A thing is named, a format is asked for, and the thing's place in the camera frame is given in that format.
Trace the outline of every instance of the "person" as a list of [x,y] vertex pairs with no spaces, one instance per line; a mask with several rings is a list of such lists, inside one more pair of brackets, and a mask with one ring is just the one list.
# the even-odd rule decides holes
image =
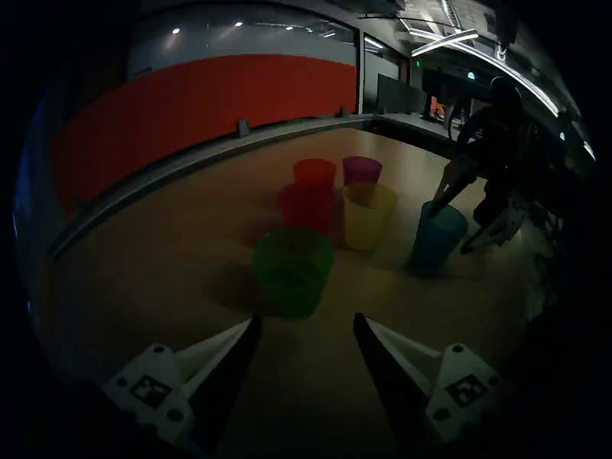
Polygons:
[[457,154],[474,159],[485,178],[515,163],[520,130],[526,127],[522,98],[512,81],[503,76],[493,78],[490,93],[492,104],[467,120],[456,144]]

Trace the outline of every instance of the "red wall panel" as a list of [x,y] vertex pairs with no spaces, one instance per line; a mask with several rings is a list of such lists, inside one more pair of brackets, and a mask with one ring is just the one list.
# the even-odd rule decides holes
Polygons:
[[355,110],[356,68],[310,57],[245,55],[183,63],[110,91],[51,141],[63,208],[90,201],[182,148],[271,122]]

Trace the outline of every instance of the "plastic cup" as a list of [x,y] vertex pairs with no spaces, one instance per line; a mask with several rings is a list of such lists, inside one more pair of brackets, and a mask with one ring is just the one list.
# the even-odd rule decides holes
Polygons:
[[293,178],[296,184],[333,187],[336,165],[326,159],[303,159],[293,164]]
[[354,249],[373,249],[396,207],[396,194],[380,184],[356,182],[344,188],[343,197],[344,239]]
[[252,268],[273,311],[307,317],[317,308],[334,264],[330,240],[308,228],[283,228],[259,238]]
[[350,156],[342,160],[344,170],[344,186],[358,181],[378,183],[383,165],[376,159],[365,156]]
[[327,234],[334,213],[334,189],[290,184],[278,193],[281,215],[286,226],[304,226]]
[[434,217],[428,215],[431,201],[423,204],[409,268],[423,274],[435,273],[467,233],[467,220],[459,210],[446,206]]

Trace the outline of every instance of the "yellow cup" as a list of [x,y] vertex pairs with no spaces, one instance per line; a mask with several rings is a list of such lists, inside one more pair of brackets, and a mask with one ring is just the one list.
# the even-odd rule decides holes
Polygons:
[[381,184],[352,183],[343,190],[344,239],[354,249],[373,249],[396,207],[396,194]]

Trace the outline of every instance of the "green cup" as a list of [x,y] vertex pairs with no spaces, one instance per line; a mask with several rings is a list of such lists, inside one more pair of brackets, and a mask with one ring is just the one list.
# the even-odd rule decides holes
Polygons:
[[259,238],[253,271],[272,310],[281,317],[307,317],[314,312],[334,264],[331,241],[304,227],[285,227]]

